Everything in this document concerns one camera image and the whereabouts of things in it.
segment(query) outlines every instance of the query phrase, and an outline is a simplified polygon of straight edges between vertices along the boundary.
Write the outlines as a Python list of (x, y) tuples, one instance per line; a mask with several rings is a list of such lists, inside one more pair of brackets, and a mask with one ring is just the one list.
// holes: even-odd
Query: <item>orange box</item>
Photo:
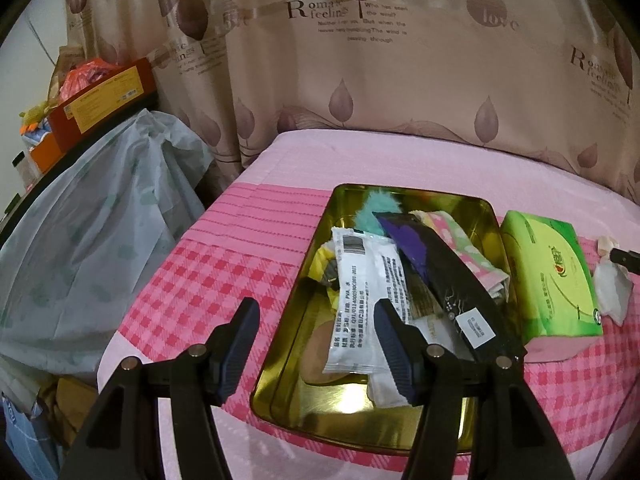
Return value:
[(68, 152), (101, 123), (155, 91), (151, 64), (143, 57), (78, 92), (48, 116), (60, 152)]
[(40, 144), (34, 146), (29, 154), (42, 174), (47, 173), (62, 158), (62, 152), (53, 134), (45, 135)]

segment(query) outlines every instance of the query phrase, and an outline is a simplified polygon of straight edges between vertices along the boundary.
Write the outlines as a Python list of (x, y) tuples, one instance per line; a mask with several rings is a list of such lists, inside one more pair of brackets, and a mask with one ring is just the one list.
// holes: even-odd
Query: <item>white wall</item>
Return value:
[[(42, 40), (40, 46), (29, 26)], [(65, 0), (32, 0), (0, 46), (0, 218), (16, 193), (23, 194), (22, 181), (11, 165), (24, 149), (18, 114), (47, 98), (49, 81), (58, 58), (58, 47), (66, 44)]]

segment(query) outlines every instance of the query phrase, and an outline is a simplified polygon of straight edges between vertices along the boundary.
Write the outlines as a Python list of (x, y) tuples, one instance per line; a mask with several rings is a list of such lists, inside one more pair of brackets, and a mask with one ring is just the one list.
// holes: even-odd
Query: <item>white label sticker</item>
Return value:
[(494, 331), (477, 308), (459, 314), (456, 322), (473, 348), (478, 348), (495, 337)]

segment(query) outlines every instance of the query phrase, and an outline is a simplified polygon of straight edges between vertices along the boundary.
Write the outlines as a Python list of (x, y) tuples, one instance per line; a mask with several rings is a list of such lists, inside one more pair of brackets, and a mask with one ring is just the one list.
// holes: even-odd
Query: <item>gold tray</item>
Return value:
[[(376, 408), (367, 397), (367, 377), (351, 374), (337, 383), (310, 386), (300, 379), (298, 361), (313, 330), (335, 316), (326, 289), (307, 277), (314, 254), (331, 239), (331, 227), (353, 227), (368, 191), (394, 194), (402, 210), (446, 211), (499, 269), (510, 274), (498, 221), (480, 198), (420, 189), (342, 184), (334, 189), (316, 228), (251, 396), (263, 420), (309, 438), (368, 452), (408, 454), (422, 408)], [(506, 306), (514, 312), (510, 290)], [(472, 444), (475, 401), (464, 399), (458, 437), (460, 453)]]

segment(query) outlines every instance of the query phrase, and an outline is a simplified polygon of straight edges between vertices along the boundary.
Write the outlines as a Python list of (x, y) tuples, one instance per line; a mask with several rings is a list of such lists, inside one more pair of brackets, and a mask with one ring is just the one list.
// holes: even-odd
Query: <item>clear jar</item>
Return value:
[(12, 161), (12, 165), (20, 175), (22, 183), (24, 184), (24, 189), (29, 192), (34, 184), (38, 181), (38, 176), (36, 175), (35, 171), (33, 171), (33, 168), (29, 163), (29, 159), (26, 155), (24, 155), (24, 152), (20, 152), (15, 156), (14, 160)]

